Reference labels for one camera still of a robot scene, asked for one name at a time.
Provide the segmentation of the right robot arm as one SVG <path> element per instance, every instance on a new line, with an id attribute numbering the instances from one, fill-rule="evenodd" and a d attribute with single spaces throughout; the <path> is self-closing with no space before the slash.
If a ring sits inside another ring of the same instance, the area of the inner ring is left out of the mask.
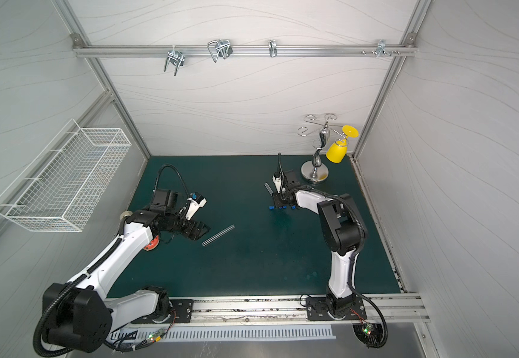
<path id="1" fill-rule="evenodd" d="M 353 328 L 356 338 L 367 348 L 384 347 L 389 338 L 385 316 L 370 298 L 356 289 L 356 262 L 365 247 L 368 230 L 352 197 L 300 184 L 294 171 L 283 169 L 281 154 L 277 155 L 272 181 L 274 206 L 307 209 L 317 214 L 323 239 L 331 251 L 326 296 L 305 300 L 308 319 L 341 321 L 353 314 L 359 321 Z"/>

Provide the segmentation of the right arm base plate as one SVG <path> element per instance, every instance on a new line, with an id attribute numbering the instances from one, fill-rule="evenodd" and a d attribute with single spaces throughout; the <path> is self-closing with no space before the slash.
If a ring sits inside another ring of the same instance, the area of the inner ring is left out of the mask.
<path id="1" fill-rule="evenodd" d="M 363 301 L 357 295 L 345 298 L 335 298 L 331 294 L 325 297 L 304 295 L 300 298 L 300 305 L 307 310 L 310 322 L 367 319 Z"/>

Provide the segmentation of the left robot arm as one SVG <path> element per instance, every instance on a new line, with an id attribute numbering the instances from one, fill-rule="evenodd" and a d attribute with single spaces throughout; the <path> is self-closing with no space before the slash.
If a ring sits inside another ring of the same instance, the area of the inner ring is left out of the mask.
<path id="1" fill-rule="evenodd" d="M 170 331 L 178 311 L 167 289 L 145 286 L 120 298 L 108 294 L 138 253 L 158 245 L 161 233 L 197 241 L 209 232 L 208 225 L 193 219 L 207 200 L 199 192 L 184 193 L 186 203 L 177 209 L 177 192 L 156 186 L 146 208 L 121 215 L 114 240 L 92 263 L 68 282 L 47 288 L 33 333 L 33 350 L 40 357 L 92 353 L 103 345 L 134 352 Z"/>

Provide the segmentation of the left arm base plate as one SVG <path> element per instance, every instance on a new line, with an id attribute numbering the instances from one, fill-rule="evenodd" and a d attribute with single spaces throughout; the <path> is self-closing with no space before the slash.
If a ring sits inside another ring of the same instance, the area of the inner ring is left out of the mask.
<path id="1" fill-rule="evenodd" d="M 189 323 L 192 319 L 192 299 L 166 299 L 156 306 L 156 311 L 147 316 L 140 317 L 133 324 L 169 324 Z"/>

